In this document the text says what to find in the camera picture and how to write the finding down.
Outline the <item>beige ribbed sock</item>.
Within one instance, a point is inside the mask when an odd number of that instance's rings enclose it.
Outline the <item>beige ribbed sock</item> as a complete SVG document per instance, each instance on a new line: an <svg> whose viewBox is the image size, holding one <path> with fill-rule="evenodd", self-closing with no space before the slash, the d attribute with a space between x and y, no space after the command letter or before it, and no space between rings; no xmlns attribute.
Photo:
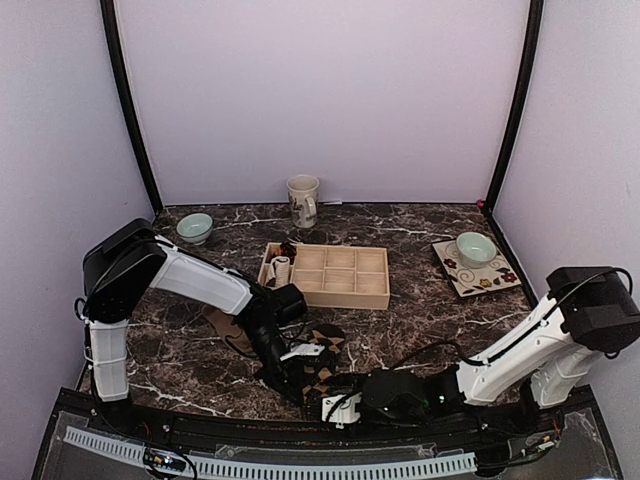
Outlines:
<svg viewBox="0 0 640 480"><path fill-rule="evenodd" d="M245 358L254 358L255 352L243 330L237 323L236 318L221 310L205 304L201 313L203 317L213 326L222 342L231 350Z"/></svg>

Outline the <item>brown yellow argyle sock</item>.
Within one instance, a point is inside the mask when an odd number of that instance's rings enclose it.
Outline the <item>brown yellow argyle sock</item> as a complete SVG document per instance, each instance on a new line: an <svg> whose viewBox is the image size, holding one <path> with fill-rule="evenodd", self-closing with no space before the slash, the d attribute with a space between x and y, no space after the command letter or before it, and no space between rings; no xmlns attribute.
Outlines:
<svg viewBox="0 0 640 480"><path fill-rule="evenodd" d="M302 363L303 406L309 406L329 395L332 389L330 378L336 374L346 335L336 325L318 324L311 329L308 342L314 346L322 346L323 350L318 356L306 357Z"/></svg>

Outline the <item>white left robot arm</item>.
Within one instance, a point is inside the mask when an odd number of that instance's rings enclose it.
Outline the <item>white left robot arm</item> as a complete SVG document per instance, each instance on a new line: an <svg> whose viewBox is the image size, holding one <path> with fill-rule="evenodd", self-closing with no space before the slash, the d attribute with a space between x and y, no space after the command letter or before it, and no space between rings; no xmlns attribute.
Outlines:
<svg viewBox="0 0 640 480"><path fill-rule="evenodd" d="M198 301L233 317L262 364L265 384L290 402L303 402L304 356L318 346L287 346L280 329L307 312L302 292L289 284L277 289L219 266L171 243L138 218L91 249L82 263L84 295L74 312L85 325L85 351L92 366L93 390L106 402L103 421L120 436L141 427L140 412L125 399L127 329L147 291L155 289Z"/></svg>

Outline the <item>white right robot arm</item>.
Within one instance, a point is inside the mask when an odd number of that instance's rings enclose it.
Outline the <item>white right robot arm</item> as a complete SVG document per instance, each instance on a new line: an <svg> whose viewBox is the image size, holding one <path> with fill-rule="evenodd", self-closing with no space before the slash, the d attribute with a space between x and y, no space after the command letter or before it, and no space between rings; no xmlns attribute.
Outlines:
<svg viewBox="0 0 640 480"><path fill-rule="evenodd" d="M561 267L547 284L529 315L482 352L425 378L399 368L375 370L341 412L361 422L426 424L486 407L523 381L525 400L511 410L510 424L521 434L534 432L599 359L617 357L639 338L627 270Z"/></svg>

